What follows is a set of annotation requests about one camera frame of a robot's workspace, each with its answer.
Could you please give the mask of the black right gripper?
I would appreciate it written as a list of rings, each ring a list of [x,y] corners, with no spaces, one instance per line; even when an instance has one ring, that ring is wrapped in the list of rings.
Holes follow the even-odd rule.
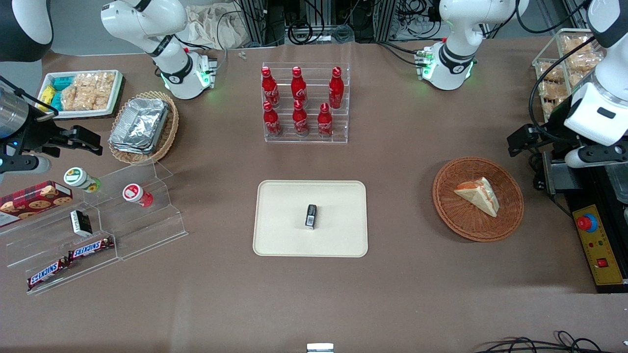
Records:
[[[103,147],[100,147],[100,135],[82,126],[72,126],[70,129],[60,129],[53,118],[58,113],[30,110],[28,112],[22,138],[22,151],[47,154],[58,158],[61,148],[83,150],[94,155],[102,156]],[[50,141],[62,136],[67,142]]]

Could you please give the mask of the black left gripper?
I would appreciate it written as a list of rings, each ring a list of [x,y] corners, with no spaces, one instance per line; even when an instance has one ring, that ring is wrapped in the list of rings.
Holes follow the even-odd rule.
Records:
[[[559,105],[549,115],[548,122],[541,127],[547,135],[543,136],[543,141],[552,143],[554,150],[573,150],[580,147],[579,137],[571,129],[565,127],[565,121],[571,112],[570,105]],[[509,156],[514,158],[523,152],[534,155],[540,152],[538,143],[539,133],[532,124],[526,124],[507,137]]]

